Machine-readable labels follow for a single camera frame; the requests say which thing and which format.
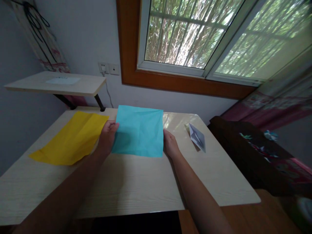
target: hand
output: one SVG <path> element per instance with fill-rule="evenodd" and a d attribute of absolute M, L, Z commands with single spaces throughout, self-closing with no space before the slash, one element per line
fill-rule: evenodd
<path fill-rule="evenodd" d="M 164 150 L 172 160 L 182 157 L 176 138 L 165 129 L 163 130 L 163 143 Z"/>
<path fill-rule="evenodd" d="M 104 124 L 100 138 L 98 140 L 98 145 L 96 152 L 108 156 L 111 153 L 111 149 L 115 140 L 115 133 L 119 127 L 119 123 L 115 120 L 108 120 Z"/>

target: yellow paper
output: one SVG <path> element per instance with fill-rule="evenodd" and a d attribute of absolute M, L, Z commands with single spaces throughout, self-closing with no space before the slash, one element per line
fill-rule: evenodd
<path fill-rule="evenodd" d="M 53 165 L 73 165 L 91 153 L 108 118 L 77 111 L 46 146 L 29 157 Z"/>

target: folded paper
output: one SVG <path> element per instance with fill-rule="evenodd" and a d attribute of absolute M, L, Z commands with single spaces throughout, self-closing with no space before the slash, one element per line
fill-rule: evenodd
<path fill-rule="evenodd" d="M 197 145 L 202 151 L 206 153 L 204 134 L 191 124 L 189 124 L 189 133 L 191 136 L 191 140 L 195 143 L 195 145 Z"/>
<path fill-rule="evenodd" d="M 112 153 L 162 157 L 162 116 L 163 110 L 119 105 Z"/>
<path fill-rule="evenodd" d="M 72 165 L 91 153 L 108 118 L 77 111 L 46 146 L 29 157 L 53 165 Z"/>

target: blue paper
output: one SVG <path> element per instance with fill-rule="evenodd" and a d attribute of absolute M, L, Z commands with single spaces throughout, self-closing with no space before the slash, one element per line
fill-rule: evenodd
<path fill-rule="evenodd" d="M 193 125 L 189 124 L 189 133 L 191 140 L 198 146 L 202 151 L 206 153 L 206 143 L 204 134 L 195 128 Z"/>
<path fill-rule="evenodd" d="M 163 110 L 119 105 L 112 153 L 163 155 Z"/>

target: green foliage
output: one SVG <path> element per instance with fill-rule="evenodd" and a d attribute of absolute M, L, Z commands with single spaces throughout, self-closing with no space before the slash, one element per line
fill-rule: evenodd
<path fill-rule="evenodd" d="M 243 0 L 152 0 L 145 60 L 204 68 Z M 307 22 L 304 0 L 267 0 L 217 72 L 251 76 Z"/>

